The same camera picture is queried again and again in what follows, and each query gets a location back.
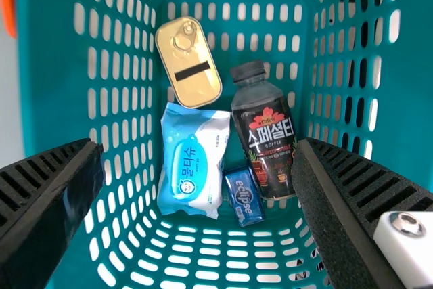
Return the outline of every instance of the wet wipe pack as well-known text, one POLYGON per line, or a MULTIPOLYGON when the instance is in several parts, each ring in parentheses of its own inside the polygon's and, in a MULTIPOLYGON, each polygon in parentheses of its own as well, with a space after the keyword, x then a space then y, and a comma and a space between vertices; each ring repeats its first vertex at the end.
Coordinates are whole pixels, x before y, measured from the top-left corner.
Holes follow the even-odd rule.
POLYGON ((164 166, 157 199, 161 213, 184 210, 217 219, 230 112, 168 103, 161 125, 164 166))

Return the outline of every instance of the black bottle cap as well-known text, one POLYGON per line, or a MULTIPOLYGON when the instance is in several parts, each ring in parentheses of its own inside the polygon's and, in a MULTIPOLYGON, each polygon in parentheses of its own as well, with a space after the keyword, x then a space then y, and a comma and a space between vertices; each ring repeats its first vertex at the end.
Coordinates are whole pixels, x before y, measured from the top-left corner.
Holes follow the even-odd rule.
POLYGON ((262 60, 254 60, 241 64, 240 66, 233 67, 230 70, 231 78, 234 83, 244 81, 255 76, 265 74, 265 66, 262 60))

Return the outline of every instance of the white wall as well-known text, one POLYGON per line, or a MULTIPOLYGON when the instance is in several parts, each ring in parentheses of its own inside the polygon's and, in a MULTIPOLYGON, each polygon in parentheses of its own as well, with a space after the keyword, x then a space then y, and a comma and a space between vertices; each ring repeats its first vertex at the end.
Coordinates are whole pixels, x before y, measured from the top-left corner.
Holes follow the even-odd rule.
POLYGON ((16 46, 0 17, 0 168, 24 156, 16 46))

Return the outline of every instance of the plastic bottle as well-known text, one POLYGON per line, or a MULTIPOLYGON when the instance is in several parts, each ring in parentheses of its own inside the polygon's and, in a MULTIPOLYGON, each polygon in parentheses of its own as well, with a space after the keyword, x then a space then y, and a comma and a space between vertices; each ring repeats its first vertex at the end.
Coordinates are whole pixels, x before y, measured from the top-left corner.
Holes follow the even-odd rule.
POLYGON ((238 87, 232 117, 262 196, 289 198, 295 194, 290 172, 296 136, 286 97, 265 80, 260 60, 232 68, 231 76, 238 87))

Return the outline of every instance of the gold metal can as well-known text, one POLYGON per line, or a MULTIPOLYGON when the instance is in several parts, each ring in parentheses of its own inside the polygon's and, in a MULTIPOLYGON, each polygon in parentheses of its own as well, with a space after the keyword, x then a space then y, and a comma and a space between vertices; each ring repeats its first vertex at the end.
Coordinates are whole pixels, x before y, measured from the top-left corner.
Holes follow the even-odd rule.
POLYGON ((218 99, 223 86, 197 20, 184 16, 162 25, 156 47, 181 105, 197 108, 218 99))

